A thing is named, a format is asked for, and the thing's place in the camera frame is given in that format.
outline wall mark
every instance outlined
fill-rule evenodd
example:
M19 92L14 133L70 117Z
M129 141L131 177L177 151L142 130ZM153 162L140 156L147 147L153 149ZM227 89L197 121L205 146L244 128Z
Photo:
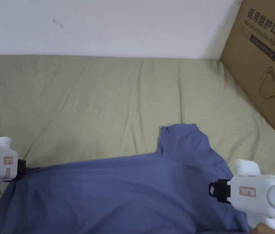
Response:
M54 23L56 23L56 24L58 24L59 26L60 26L60 28L62 29L62 24L61 23L59 23L57 20L55 20L55 19L53 19L53 22Z

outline white wall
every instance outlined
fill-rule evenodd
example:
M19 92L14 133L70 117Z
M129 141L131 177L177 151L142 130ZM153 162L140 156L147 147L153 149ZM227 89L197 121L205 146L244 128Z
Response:
M0 54L219 58L238 3L0 0Z

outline mask illustration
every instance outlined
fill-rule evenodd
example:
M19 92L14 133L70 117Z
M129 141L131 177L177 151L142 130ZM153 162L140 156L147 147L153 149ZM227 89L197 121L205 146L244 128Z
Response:
M264 71L259 84L259 94L264 99L275 98L275 74L273 67Z

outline bed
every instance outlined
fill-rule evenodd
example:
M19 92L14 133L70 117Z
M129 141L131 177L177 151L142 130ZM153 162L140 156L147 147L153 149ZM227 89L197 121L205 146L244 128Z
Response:
M244 158L275 174L275 131L220 61L0 55L0 136L29 167L154 152L180 122L233 172Z

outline blue t-shirt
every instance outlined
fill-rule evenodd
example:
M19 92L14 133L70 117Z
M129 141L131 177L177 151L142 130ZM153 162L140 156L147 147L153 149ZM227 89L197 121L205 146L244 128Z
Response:
M156 153L29 169L0 199L0 233L249 232L209 196L231 178L197 125L162 127Z

